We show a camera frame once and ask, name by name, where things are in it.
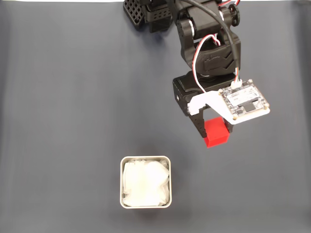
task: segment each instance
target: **red block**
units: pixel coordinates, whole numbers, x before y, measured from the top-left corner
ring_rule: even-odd
[[[230,133],[221,117],[205,121],[204,127],[207,133],[207,137],[204,138],[207,148],[214,147],[228,141]]]

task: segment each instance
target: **connector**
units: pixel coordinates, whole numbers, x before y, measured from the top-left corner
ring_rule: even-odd
[[[239,80],[237,80],[236,82],[235,81],[232,81],[231,82],[231,89],[237,89],[238,87],[241,87],[242,86],[242,83],[243,83],[243,81],[242,81],[242,79],[239,79]]]

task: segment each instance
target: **electronic chip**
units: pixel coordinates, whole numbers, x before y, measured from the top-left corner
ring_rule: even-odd
[[[250,112],[256,109],[253,103],[247,103],[246,105],[243,105],[246,112]]]
[[[227,99],[230,101],[230,103],[233,106],[239,107],[258,100],[258,97],[259,92],[253,86],[243,88],[239,91],[231,93],[230,95],[227,95]]]

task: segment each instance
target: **dark gray backdrop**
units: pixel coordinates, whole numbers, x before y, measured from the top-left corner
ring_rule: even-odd
[[[311,232],[310,11],[240,11],[241,76],[272,111],[206,149],[173,97],[175,27],[136,32],[121,3],[1,2],[0,232]],[[128,155],[171,159],[170,208],[120,206]]]

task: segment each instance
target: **black servo bracket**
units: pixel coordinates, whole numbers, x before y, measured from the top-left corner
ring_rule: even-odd
[[[136,30],[148,23],[151,33],[165,31],[173,22],[165,0],[124,0],[123,9]]]

